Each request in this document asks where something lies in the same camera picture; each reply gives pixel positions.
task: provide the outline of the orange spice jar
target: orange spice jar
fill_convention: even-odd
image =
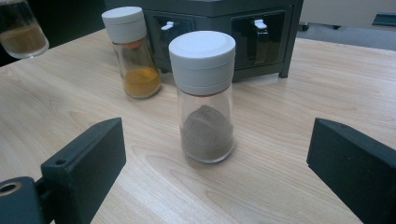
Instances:
[[[124,91],[136,99],[154,95],[161,79],[152,60],[142,8],[115,8],[103,13],[102,19],[117,55]]]

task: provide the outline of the white lid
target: white lid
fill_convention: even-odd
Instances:
[[[108,36],[114,43],[128,43],[146,36],[141,7],[118,7],[102,14]]]
[[[169,55],[177,87],[206,95],[227,89],[233,79],[235,41],[215,31],[197,31],[175,38]]]

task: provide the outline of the black machine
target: black machine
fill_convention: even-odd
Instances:
[[[218,31],[236,42],[233,79],[287,77],[303,0],[105,0],[106,9],[142,7],[154,62],[172,71],[168,45],[192,31]]]

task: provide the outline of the light wood tabletop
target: light wood tabletop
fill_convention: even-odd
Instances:
[[[309,169],[315,118],[396,148],[396,52],[297,39],[288,78],[233,84],[236,145],[201,164],[180,147],[177,89],[130,100],[106,31],[0,67],[0,181],[94,123],[121,117],[127,163],[92,223],[360,223]]]

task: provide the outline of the glass jar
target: glass jar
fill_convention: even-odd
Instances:
[[[14,58],[33,58],[50,44],[26,0],[0,1],[0,43]]]
[[[152,60],[140,7],[119,7],[102,14],[116,52],[124,91],[136,99],[148,98],[161,87]]]
[[[174,39],[169,52],[177,84],[181,147],[202,163],[222,161],[234,145],[235,42],[219,32],[191,32]]]

